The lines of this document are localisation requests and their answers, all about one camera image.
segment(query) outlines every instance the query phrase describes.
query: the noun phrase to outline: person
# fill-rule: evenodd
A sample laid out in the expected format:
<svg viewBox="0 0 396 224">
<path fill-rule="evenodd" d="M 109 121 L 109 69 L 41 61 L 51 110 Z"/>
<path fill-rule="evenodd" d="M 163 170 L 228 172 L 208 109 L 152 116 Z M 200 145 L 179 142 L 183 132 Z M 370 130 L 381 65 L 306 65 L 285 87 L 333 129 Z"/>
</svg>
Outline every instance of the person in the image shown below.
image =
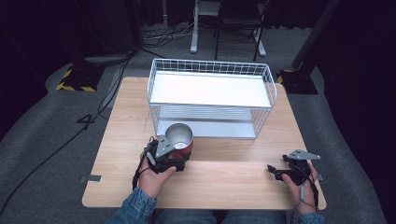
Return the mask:
<svg viewBox="0 0 396 224">
<path fill-rule="evenodd" d="M 113 223 L 149 223 L 157 205 L 163 184 L 176 167 L 170 167 L 163 173 L 155 174 L 144 159 L 138 187 L 124 200 L 122 207 L 107 221 Z M 312 181 L 318 178 L 317 170 L 310 164 Z M 304 182 L 304 199 L 301 196 L 302 186 L 296 186 L 286 174 L 282 178 L 289 189 L 290 197 L 299 213 L 298 223 L 324 223 L 324 217 L 314 206 L 314 193 L 308 180 Z M 218 223 L 211 210 L 200 209 L 158 209 L 155 212 L 155 223 Z M 230 210 L 221 223 L 286 223 L 286 212 L 265 210 Z"/>
</svg>

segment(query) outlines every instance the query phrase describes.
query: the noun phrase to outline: jeans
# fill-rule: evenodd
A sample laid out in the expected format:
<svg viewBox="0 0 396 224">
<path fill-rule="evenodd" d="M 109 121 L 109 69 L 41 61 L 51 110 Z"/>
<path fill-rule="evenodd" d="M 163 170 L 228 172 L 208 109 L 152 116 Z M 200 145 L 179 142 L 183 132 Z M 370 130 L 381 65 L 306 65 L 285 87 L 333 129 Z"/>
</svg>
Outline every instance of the jeans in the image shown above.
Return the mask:
<svg viewBox="0 0 396 224">
<path fill-rule="evenodd" d="M 213 210 L 203 209 L 157 209 L 154 214 L 156 224 L 217 224 L 218 220 Z M 230 210 L 226 212 L 221 224 L 260 223 L 279 224 L 287 223 L 285 211 L 270 210 Z"/>
</svg>

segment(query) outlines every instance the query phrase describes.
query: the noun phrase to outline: hand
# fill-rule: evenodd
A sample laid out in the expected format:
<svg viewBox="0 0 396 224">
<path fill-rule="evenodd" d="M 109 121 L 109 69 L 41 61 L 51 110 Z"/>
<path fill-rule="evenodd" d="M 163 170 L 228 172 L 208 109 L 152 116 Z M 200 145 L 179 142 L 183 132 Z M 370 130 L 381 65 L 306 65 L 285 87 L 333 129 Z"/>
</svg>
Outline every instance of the hand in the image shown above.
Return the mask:
<svg viewBox="0 0 396 224">
<path fill-rule="evenodd" d="M 139 177 L 139 187 L 152 199 L 156 199 L 160 195 L 165 181 L 175 173 L 176 167 L 172 166 L 163 173 L 155 174 L 149 168 L 148 158 L 145 157 L 140 172 L 142 171 L 143 173 Z"/>
<path fill-rule="evenodd" d="M 309 164 L 312 175 L 309 178 L 313 183 L 318 179 L 318 171 L 313 165 Z M 291 200 L 295 206 L 297 206 L 297 211 L 301 213 L 316 213 L 317 208 L 315 207 L 314 191 L 312 190 L 311 183 L 308 180 L 301 186 L 297 186 L 291 180 L 290 176 L 283 174 L 283 181 L 285 181 L 286 186 L 289 189 Z M 304 186 L 304 199 L 301 198 L 301 188 Z"/>
</svg>

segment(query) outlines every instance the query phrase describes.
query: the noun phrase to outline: metal cup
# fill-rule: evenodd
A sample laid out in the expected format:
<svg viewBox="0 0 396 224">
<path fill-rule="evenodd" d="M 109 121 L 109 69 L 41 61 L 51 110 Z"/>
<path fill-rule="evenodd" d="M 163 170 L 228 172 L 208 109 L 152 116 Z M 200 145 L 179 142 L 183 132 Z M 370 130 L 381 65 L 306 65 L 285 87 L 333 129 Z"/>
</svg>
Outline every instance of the metal cup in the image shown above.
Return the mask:
<svg viewBox="0 0 396 224">
<path fill-rule="evenodd" d="M 193 135 L 189 126 L 183 123 L 176 123 L 166 129 L 165 137 L 171 142 L 175 150 L 172 151 L 171 158 L 182 159 L 192 150 Z"/>
</svg>

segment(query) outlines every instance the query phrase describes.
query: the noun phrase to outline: gray floor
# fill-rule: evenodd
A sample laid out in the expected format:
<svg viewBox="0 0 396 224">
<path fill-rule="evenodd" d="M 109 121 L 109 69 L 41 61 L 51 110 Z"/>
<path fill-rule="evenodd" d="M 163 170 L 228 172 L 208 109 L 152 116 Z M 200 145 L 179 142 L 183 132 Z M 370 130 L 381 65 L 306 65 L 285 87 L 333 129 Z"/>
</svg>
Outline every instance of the gray floor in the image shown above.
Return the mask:
<svg viewBox="0 0 396 224">
<path fill-rule="evenodd" d="M 262 40 L 267 56 L 259 57 L 257 63 L 267 63 L 273 75 L 290 68 L 309 33 L 309 29 L 264 30 Z M 212 35 L 211 29 L 201 30 L 196 54 L 190 54 L 190 36 L 149 50 L 166 58 L 213 60 Z M 252 49 L 227 48 L 220 52 L 219 61 L 252 63 Z M 155 57 L 139 50 L 129 62 L 125 76 L 148 76 Z M 27 111 L 0 143 L 0 204 L 40 162 L 83 127 L 76 123 L 78 119 L 97 113 L 120 69 L 119 65 L 109 66 L 97 92 L 56 91 L 68 65 L 49 77 L 49 94 Z M 328 204 L 323 216 L 327 223 L 386 223 L 371 181 L 332 119 L 319 70 L 313 72 L 312 78 L 319 95 L 289 95 L 289 99 L 307 150 L 321 156 L 321 161 L 314 161 L 314 165 L 325 178 L 320 183 Z M 108 117 L 110 113 L 111 106 L 103 115 Z M 113 208 L 84 207 L 81 198 L 85 185 L 79 183 L 82 176 L 91 172 L 106 123 L 106 119 L 98 118 L 38 169 L 11 198 L 0 222 L 104 223 L 112 216 L 116 211 Z"/>
</svg>

